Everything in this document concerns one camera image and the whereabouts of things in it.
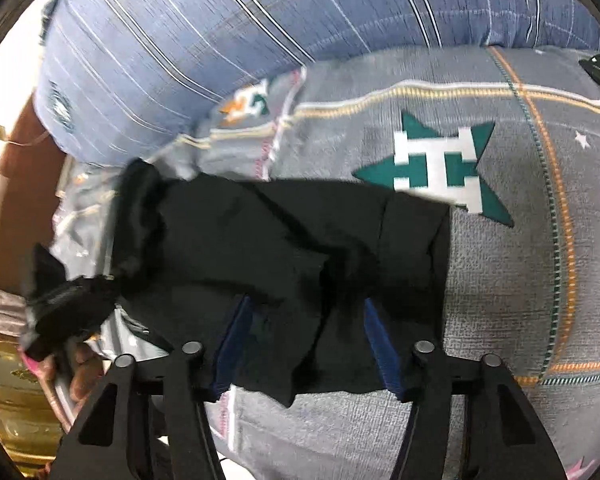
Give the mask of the person's left hand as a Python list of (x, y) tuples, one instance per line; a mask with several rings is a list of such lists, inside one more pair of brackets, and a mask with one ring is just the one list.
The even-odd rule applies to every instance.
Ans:
[(104, 376), (102, 358), (88, 344), (80, 342), (69, 359), (69, 378), (56, 370), (58, 359), (49, 356), (38, 366), (38, 382), (52, 411), (66, 434), (83, 408), (99, 379)]

